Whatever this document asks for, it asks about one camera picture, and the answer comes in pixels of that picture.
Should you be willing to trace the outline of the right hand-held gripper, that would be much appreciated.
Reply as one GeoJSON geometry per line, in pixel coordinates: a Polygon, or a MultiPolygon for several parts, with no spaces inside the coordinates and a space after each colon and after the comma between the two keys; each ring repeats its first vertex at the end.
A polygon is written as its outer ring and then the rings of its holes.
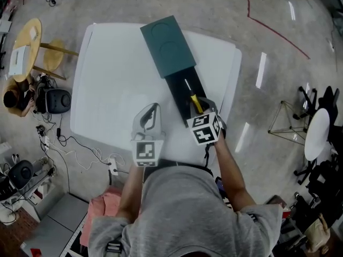
{"type": "Polygon", "coordinates": [[[205,97],[200,97],[199,100],[204,113],[197,114],[195,109],[191,108],[191,118],[187,120],[187,124],[196,144],[200,146],[217,142],[220,132],[225,137],[227,126],[212,100],[205,97]]]}

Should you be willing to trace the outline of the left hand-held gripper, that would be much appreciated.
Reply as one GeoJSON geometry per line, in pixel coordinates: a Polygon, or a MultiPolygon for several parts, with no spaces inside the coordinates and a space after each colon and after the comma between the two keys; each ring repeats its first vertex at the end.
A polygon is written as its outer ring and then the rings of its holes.
{"type": "Polygon", "coordinates": [[[165,141],[161,130],[161,108],[158,103],[144,107],[133,120],[131,147],[137,167],[157,167],[165,141]]]}

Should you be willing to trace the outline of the yellow handled screwdriver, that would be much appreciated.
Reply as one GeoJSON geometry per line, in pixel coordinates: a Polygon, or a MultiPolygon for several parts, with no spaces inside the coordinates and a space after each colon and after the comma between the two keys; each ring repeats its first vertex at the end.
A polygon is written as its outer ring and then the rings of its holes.
{"type": "Polygon", "coordinates": [[[193,90],[191,89],[191,87],[190,87],[188,81],[187,81],[186,79],[184,79],[184,81],[185,81],[185,83],[186,83],[186,85],[187,85],[187,87],[188,87],[188,89],[189,89],[189,91],[190,91],[190,98],[191,98],[193,104],[194,104],[195,107],[196,107],[197,113],[198,113],[198,114],[202,114],[204,111],[203,111],[202,106],[200,105],[200,102],[199,102],[199,100],[198,100],[196,94],[195,94],[195,93],[193,92],[193,90]]]}

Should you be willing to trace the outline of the person's right forearm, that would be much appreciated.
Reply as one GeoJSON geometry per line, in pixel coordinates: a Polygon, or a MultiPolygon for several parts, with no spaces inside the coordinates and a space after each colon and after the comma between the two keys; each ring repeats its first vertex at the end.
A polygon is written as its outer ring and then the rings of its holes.
{"type": "Polygon", "coordinates": [[[220,132],[218,141],[214,144],[224,190],[232,208],[240,211],[244,207],[255,205],[248,193],[241,171],[236,164],[223,136],[220,132]]]}

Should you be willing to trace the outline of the person's left forearm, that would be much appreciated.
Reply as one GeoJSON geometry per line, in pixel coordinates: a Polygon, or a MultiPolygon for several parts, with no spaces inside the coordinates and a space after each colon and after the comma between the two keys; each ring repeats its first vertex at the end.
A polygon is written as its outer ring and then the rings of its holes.
{"type": "Polygon", "coordinates": [[[126,218],[133,223],[139,215],[143,191],[144,168],[133,165],[124,184],[116,217],[126,218]]]}

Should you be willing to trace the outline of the white flat box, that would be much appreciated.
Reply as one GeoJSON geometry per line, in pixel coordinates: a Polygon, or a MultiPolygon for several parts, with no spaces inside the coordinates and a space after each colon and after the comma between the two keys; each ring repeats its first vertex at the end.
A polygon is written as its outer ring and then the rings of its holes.
{"type": "Polygon", "coordinates": [[[9,76],[26,73],[29,60],[30,46],[22,46],[12,51],[10,58],[9,76]]]}

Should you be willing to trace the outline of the white power strip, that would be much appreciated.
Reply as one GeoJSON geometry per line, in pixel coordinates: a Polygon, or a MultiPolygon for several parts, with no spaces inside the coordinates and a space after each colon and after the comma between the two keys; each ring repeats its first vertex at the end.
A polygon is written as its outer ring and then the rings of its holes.
{"type": "Polygon", "coordinates": [[[113,176],[118,176],[117,163],[115,158],[109,158],[109,171],[113,176]]]}

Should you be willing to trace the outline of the dark waist-worn device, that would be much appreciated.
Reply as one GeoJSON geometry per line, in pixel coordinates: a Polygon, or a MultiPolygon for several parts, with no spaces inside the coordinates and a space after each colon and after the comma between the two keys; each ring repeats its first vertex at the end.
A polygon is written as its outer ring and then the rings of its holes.
{"type": "Polygon", "coordinates": [[[224,190],[223,183],[222,183],[222,179],[221,179],[220,177],[216,177],[215,183],[216,183],[216,185],[217,185],[217,188],[218,188],[219,193],[220,193],[220,195],[222,196],[222,198],[223,198],[223,199],[226,198],[226,197],[227,197],[227,194],[226,194],[226,192],[225,192],[225,190],[224,190]]]}

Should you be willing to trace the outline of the pink cloth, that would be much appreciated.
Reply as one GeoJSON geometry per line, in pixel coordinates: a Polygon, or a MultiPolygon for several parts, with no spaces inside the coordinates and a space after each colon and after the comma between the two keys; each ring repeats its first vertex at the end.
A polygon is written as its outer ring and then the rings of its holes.
{"type": "Polygon", "coordinates": [[[86,221],[80,236],[80,244],[82,246],[88,246],[93,219],[101,216],[116,215],[121,194],[118,188],[109,186],[100,196],[93,198],[89,202],[86,221]]]}

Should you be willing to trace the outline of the person's grey shirt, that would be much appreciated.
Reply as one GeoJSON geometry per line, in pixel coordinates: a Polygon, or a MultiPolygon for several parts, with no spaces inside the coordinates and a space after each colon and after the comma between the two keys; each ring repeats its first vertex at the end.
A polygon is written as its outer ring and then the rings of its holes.
{"type": "Polygon", "coordinates": [[[212,176],[177,166],[157,170],[143,187],[141,213],[126,218],[98,217],[92,222],[88,254],[107,257],[108,242],[123,245],[121,257],[269,257],[281,228],[280,205],[228,208],[212,176]],[[256,214],[254,222],[249,213],[256,214]]]}

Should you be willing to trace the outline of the round white table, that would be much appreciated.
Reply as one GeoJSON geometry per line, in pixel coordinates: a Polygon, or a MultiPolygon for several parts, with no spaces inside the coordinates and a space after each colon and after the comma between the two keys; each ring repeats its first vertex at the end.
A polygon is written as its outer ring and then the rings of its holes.
{"type": "Polygon", "coordinates": [[[297,183],[302,185],[310,172],[312,171],[317,157],[323,151],[330,129],[330,116],[326,109],[321,108],[314,114],[307,130],[307,136],[304,144],[304,156],[308,161],[308,166],[305,170],[298,172],[294,171],[295,176],[304,175],[302,180],[297,183]]]}

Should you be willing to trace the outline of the black office chair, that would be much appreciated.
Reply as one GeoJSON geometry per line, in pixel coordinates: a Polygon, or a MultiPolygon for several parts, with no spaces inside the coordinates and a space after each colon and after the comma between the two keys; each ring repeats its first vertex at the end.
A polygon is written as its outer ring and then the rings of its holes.
{"type": "Polygon", "coordinates": [[[309,177],[308,192],[323,200],[336,197],[343,189],[343,165],[329,160],[316,165],[309,177]]]}
{"type": "Polygon", "coordinates": [[[301,115],[293,114],[293,118],[296,120],[300,120],[302,118],[309,117],[308,124],[310,124],[313,116],[319,109],[325,109],[330,118],[330,125],[334,125],[335,120],[338,116],[338,108],[337,108],[337,99],[339,97],[340,91],[337,88],[335,93],[332,90],[331,86],[328,86],[325,90],[325,93],[322,97],[317,99],[317,90],[315,88],[312,89],[314,93],[314,98],[311,101],[308,94],[305,92],[303,87],[299,87],[298,90],[303,93],[305,100],[308,103],[308,109],[301,115]]]}

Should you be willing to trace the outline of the grey cabinet top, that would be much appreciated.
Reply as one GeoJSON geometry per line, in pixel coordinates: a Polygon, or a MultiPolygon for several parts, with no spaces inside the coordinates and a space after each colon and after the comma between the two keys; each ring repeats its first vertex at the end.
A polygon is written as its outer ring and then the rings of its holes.
{"type": "Polygon", "coordinates": [[[29,256],[32,256],[32,249],[37,249],[42,257],[65,257],[68,242],[77,232],[87,210],[87,202],[65,194],[21,244],[21,250],[29,256]]]}

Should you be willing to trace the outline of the round yellow wooden table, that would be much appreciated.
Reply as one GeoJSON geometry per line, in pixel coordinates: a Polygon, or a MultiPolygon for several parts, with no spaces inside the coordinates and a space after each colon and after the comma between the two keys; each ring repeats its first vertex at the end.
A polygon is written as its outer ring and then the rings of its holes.
{"type": "Polygon", "coordinates": [[[40,71],[51,77],[58,78],[61,80],[66,79],[65,77],[61,77],[60,75],[55,74],[53,71],[59,67],[64,57],[64,54],[70,54],[74,56],[78,56],[79,54],[74,51],[65,49],[64,42],[59,39],[53,40],[50,43],[42,43],[41,38],[42,38],[42,24],[38,18],[33,18],[29,20],[23,26],[21,31],[18,33],[13,49],[19,48],[22,46],[30,46],[30,53],[29,53],[29,60],[27,62],[26,73],[11,76],[15,81],[22,82],[25,79],[27,79],[27,77],[31,75],[31,70],[40,71]],[[35,41],[31,40],[31,37],[29,34],[31,27],[33,26],[36,27],[36,30],[38,32],[38,36],[35,41]],[[38,66],[35,66],[35,61],[37,59],[40,48],[46,49],[44,53],[43,62],[44,62],[44,66],[47,67],[47,69],[43,69],[38,66]]]}

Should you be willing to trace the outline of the beige bag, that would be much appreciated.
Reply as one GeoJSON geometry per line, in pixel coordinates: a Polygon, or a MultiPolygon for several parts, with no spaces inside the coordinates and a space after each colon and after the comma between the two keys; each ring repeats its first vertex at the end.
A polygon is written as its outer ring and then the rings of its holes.
{"type": "Polygon", "coordinates": [[[329,251],[327,242],[330,238],[330,229],[327,226],[322,213],[320,213],[319,218],[306,229],[305,235],[308,240],[306,248],[309,253],[319,251],[321,255],[325,255],[329,251]]]}

